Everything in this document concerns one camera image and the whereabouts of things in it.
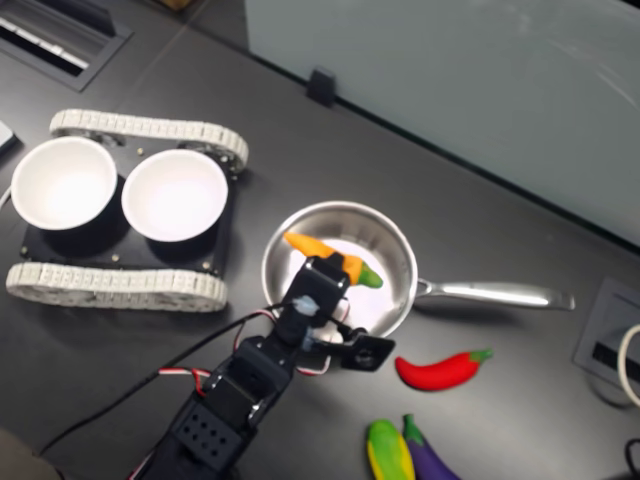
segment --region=pan handle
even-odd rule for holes
[[[420,297],[450,297],[514,307],[573,310],[573,295],[545,287],[502,282],[432,283],[418,279]]]

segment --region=white tank tread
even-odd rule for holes
[[[136,117],[95,110],[62,110],[49,125],[55,136],[89,133],[114,138],[133,136],[177,140],[188,145],[201,145],[230,157],[231,167],[239,173],[247,166],[249,146],[233,130],[213,123]]]
[[[222,280],[188,270],[103,270],[26,262],[9,270],[7,291],[66,307],[213,312],[227,303]]]

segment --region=red chili pepper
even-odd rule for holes
[[[402,357],[396,358],[396,371],[410,387],[419,390],[444,390],[473,377],[482,362],[491,358],[491,350],[464,352],[433,365],[417,366]]]

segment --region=black cable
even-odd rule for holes
[[[631,472],[631,475],[633,475],[633,478],[640,479],[640,472],[638,472],[635,463],[633,463],[633,456],[631,455],[631,447],[636,443],[640,444],[640,438],[632,438],[625,444],[624,459],[627,461],[627,466],[629,467],[629,471]]]
[[[264,308],[263,310],[275,310],[275,309],[280,308],[280,307],[282,307],[282,304],[272,305],[270,307]],[[141,390],[142,388],[146,387],[148,384],[150,384],[152,381],[154,381],[156,378],[158,378],[158,376],[160,375],[158,370],[160,370],[160,368],[171,368],[171,367],[174,367],[177,363],[181,362],[182,360],[187,358],[189,355],[191,355],[194,352],[196,352],[197,350],[201,349],[207,343],[212,342],[213,340],[215,340],[219,336],[227,333],[229,330],[233,330],[234,328],[242,325],[244,322],[247,322],[247,321],[249,321],[249,320],[251,320],[253,318],[259,317],[260,315],[262,315],[262,313],[259,313],[259,312],[250,313],[249,315],[245,315],[241,319],[236,320],[234,322],[231,322],[226,327],[221,328],[220,330],[218,330],[218,331],[206,336],[205,338],[200,340],[195,345],[189,347],[184,352],[180,353],[179,355],[177,355],[176,357],[172,358],[171,360],[169,360],[167,363],[165,363],[161,367],[157,368],[155,371],[151,372],[149,375],[147,375],[145,378],[140,380],[133,387],[131,387],[129,390],[127,390],[119,398],[117,398],[116,400],[111,402],[106,407],[103,407],[100,410],[98,410],[97,412],[93,413],[92,415],[89,415],[88,417],[86,417],[86,418],[74,423],[70,427],[66,428],[63,432],[61,432],[60,434],[56,435],[54,438],[52,438],[42,448],[42,450],[40,451],[40,456],[44,455],[49,449],[51,449],[54,445],[56,445],[58,442],[60,442],[66,436],[72,434],[76,430],[79,430],[80,428],[84,427],[85,425],[88,425],[91,422],[94,422],[95,420],[99,419],[103,415],[106,415],[111,410],[113,410],[118,405],[120,405],[125,400],[127,400],[129,397],[133,396],[139,390]]]

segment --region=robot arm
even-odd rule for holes
[[[269,336],[245,339],[193,393],[154,452],[130,480],[226,480],[255,437],[258,425],[293,378],[302,352],[341,359],[343,368],[375,371],[395,346],[363,329],[341,326],[344,344],[311,335],[330,321],[350,281],[344,257],[310,257],[296,275]]]

